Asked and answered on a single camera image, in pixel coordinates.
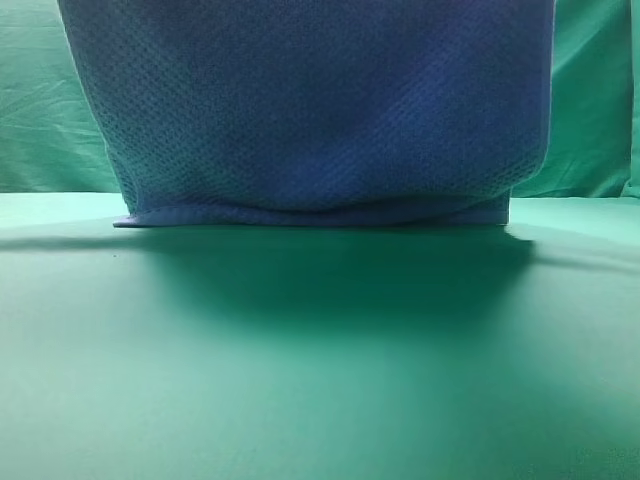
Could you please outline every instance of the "green cloth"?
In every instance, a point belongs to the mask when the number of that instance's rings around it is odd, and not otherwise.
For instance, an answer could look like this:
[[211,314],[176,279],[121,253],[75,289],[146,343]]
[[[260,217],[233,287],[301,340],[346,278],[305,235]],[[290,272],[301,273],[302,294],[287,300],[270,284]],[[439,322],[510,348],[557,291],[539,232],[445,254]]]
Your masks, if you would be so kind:
[[631,179],[625,194],[640,197],[640,2],[631,2],[632,45],[633,45],[633,147],[631,153]]
[[[637,56],[638,2],[558,1],[551,147],[516,196],[619,196],[629,181],[632,3]],[[118,191],[55,0],[0,3],[0,69],[0,191]]]

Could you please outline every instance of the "blue towel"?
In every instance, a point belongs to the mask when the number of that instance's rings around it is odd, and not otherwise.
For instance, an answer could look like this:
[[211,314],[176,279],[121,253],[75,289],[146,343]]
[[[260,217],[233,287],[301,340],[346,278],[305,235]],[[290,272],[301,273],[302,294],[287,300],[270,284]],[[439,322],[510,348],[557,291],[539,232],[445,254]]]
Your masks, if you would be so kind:
[[504,224],[553,0],[59,0],[117,226]]

